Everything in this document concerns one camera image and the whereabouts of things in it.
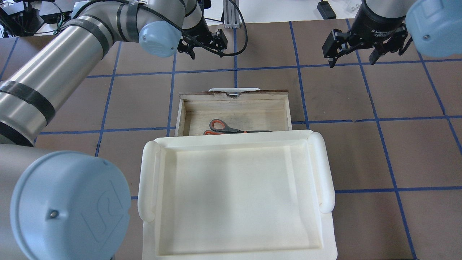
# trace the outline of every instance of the white plastic container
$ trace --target white plastic container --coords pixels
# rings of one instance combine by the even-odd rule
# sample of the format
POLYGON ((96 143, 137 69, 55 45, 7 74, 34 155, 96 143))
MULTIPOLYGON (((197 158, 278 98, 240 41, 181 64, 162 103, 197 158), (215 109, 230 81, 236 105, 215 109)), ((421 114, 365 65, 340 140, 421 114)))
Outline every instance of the white plastic container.
POLYGON ((334 260, 334 187, 310 130, 158 138, 141 164, 144 260, 334 260))

